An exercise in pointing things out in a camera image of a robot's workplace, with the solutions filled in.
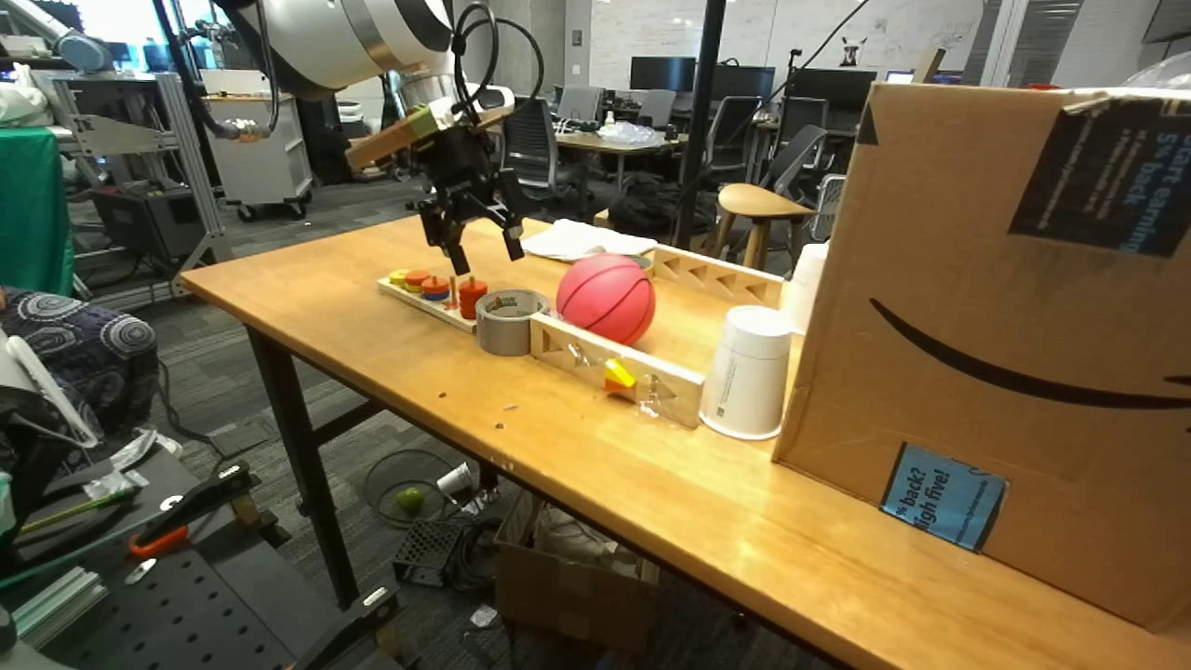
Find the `sticker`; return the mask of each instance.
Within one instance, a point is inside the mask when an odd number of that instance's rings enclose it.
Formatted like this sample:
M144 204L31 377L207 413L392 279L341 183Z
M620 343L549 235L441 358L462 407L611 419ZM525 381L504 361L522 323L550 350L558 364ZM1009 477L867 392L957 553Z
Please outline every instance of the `sticker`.
M998 477L906 441L882 511L975 551L995 527L1003 490Z
M1187 207L1191 106L1107 101L1053 122L1009 232L1171 258Z

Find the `roll of tape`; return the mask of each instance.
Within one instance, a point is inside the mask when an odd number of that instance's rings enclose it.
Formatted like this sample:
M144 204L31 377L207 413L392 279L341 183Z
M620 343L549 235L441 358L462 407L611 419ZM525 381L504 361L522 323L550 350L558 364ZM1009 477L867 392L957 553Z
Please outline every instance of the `roll of tape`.
M542 311L542 299L534 290L495 290L485 292L478 305L478 338L480 350L495 358L522 358L529 352L529 317Z

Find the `cardboard box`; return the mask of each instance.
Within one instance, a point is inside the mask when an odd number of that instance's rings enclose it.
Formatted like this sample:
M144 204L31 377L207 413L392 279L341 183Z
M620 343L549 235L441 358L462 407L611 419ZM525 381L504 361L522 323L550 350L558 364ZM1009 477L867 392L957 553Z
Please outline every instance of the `cardboard box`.
M522 493L499 533L495 608L508 621L567 641L642 656L659 611L659 569L638 558L633 572L570 563L534 544L539 503Z
M880 86L776 460L1171 625L1191 598L1187 183L1178 101Z

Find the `amazon logo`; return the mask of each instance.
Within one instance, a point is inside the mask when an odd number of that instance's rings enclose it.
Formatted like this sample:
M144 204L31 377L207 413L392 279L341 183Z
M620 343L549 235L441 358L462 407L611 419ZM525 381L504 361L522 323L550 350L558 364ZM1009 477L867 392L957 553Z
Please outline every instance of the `amazon logo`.
M948 367L965 373L965 377L975 377L984 383L1017 392L1017 394L1036 394L1036 397L1068 402L1068 407L1107 407L1107 409L1191 409L1191 397L1078 387L1078 383L1062 383L1062 381L1041 381L1041 377L1031 377L1031 373L1021 373L1021 367L1006 367L1006 364L984 361L984 358L975 358L968 350L957 350L948 343L933 338L929 331L922 331L922 328L908 323L906 317L896 317L880 299L870 299L870 305L880 310L880 317L902 338L908 338L927 358L933 358L933 361L942 361L942 364L948 364Z

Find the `red ball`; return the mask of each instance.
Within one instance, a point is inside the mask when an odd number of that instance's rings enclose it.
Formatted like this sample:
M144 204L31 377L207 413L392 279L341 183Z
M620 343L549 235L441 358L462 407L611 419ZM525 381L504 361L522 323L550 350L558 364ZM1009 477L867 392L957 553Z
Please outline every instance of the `red ball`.
M654 281L630 258L585 258L562 274L556 310L585 331L638 343L654 320Z

